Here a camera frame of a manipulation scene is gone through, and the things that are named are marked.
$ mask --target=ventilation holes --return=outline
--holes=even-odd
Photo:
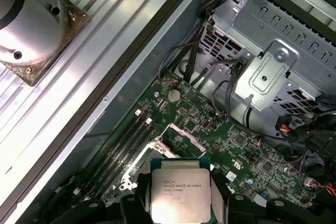
[[[300,90],[288,91],[293,100],[287,102],[283,101],[281,98],[276,97],[274,99],[275,104],[285,109],[289,114],[303,114],[303,113],[314,113],[314,109],[317,104],[313,100],[308,100]]]
[[[300,33],[300,34],[298,35],[298,37],[296,38],[295,41],[296,41],[297,43],[301,44],[301,43],[305,40],[305,38],[306,38],[306,35],[303,34],[303,33]]]
[[[262,7],[259,12],[258,12],[258,15],[260,17],[264,17],[264,15],[268,12],[268,9],[266,7]]]
[[[282,32],[286,35],[289,35],[292,30],[293,30],[293,26],[291,24],[288,24]]]
[[[324,55],[322,56],[321,60],[324,60],[325,63],[328,62],[328,60],[331,58],[332,53],[329,51],[325,51]]]
[[[316,49],[319,47],[319,44],[316,42],[313,42],[310,47],[309,47],[309,51],[311,51],[312,53],[315,53]]]
[[[273,26],[276,26],[280,20],[281,18],[278,15],[275,15],[273,19],[271,20],[270,24],[272,24]]]
[[[203,33],[201,45],[210,55],[218,60],[232,59],[234,55],[237,55],[241,51],[241,46],[228,37],[219,34],[211,24],[208,24],[206,27],[207,29]]]

